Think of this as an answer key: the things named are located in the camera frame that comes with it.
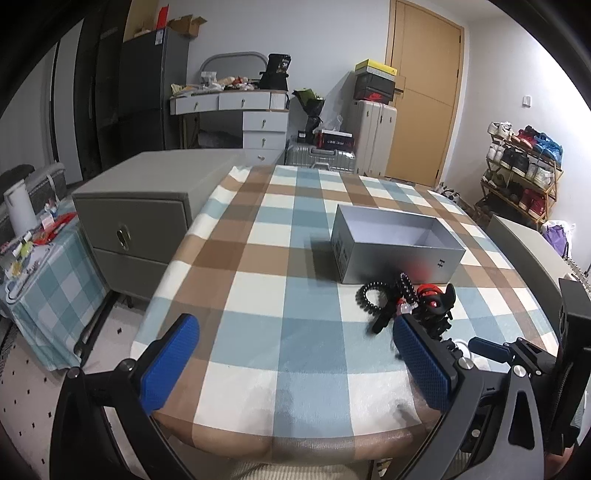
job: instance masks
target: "plaid table cover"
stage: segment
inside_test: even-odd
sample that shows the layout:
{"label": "plaid table cover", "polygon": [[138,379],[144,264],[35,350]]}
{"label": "plaid table cover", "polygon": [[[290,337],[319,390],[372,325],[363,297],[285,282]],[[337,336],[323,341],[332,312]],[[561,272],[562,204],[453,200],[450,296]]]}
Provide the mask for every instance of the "plaid table cover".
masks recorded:
{"label": "plaid table cover", "polygon": [[[71,199],[59,214],[75,211]],[[49,371],[80,365],[74,345],[105,298],[108,288],[92,260],[78,217],[52,242],[41,267],[14,304],[0,300],[2,314],[14,321]]]}
{"label": "plaid table cover", "polygon": [[235,167],[183,239],[131,348],[138,358],[181,313],[198,318],[199,344],[154,412],[185,443],[266,462],[346,463],[408,454],[439,417],[392,350],[392,330],[368,335],[359,286],[338,282],[338,203],[439,217],[466,247],[449,337],[522,336],[556,351],[518,273],[445,197],[353,174]]}

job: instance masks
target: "purple bag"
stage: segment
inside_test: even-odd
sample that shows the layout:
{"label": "purple bag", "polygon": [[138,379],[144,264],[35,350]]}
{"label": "purple bag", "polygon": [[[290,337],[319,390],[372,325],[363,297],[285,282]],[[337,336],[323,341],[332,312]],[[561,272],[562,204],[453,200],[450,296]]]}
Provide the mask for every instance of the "purple bag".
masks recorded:
{"label": "purple bag", "polygon": [[569,244],[566,241],[566,234],[560,225],[548,227],[542,236],[546,241],[552,245],[554,250],[558,252],[561,257],[565,257],[569,253]]}

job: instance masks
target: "screw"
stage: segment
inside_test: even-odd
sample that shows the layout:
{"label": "screw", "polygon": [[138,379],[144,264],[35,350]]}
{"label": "screw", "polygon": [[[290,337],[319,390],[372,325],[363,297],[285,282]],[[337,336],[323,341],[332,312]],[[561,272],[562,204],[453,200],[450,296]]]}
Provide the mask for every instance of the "screw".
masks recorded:
{"label": "screw", "polygon": [[474,362],[464,356],[457,361],[457,364],[464,370],[471,370],[474,367]]}
{"label": "screw", "polygon": [[521,365],[516,365],[513,367],[513,373],[515,375],[517,375],[518,377],[524,377],[527,375],[527,372],[525,371],[525,368],[523,368]]}

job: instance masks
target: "desk drawer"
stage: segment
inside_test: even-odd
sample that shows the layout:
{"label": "desk drawer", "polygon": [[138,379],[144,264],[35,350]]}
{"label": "desk drawer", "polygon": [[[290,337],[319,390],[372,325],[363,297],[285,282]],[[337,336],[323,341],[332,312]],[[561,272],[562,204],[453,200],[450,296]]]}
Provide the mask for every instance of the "desk drawer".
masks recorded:
{"label": "desk drawer", "polygon": [[244,132],[242,146],[263,150],[284,150],[285,132]]}
{"label": "desk drawer", "polygon": [[271,104],[269,92],[220,93],[220,110],[267,110]]}
{"label": "desk drawer", "polygon": [[171,115],[184,115],[185,113],[211,112],[217,110],[219,95],[195,95],[192,97],[175,98],[170,100]]}
{"label": "desk drawer", "polygon": [[246,165],[283,165],[283,156],[285,150],[262,150],[251,148],[244,151],[246,155]]}
{"label": "desk drawer", "polygon": [[288,112],[244,112],[244,131],[287,132]]}

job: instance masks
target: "blue gripper pad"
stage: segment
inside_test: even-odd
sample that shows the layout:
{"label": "blue gripper pad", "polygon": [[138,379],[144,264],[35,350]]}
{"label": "blue gripper pad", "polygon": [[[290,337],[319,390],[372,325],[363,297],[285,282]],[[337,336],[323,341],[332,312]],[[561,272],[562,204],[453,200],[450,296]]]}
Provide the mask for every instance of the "blue gripper pad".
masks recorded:
{"label": "blue gripper pad", "polygon": [[142,375],[139,402],[146,415],[164,406],[199,341],[199,323],[187,315]]}
{"label": "blue gripper pad", "polygon": [[450,397],[449,377],[402,316],[394,319],[394,343],[427,405],[446,411]]}

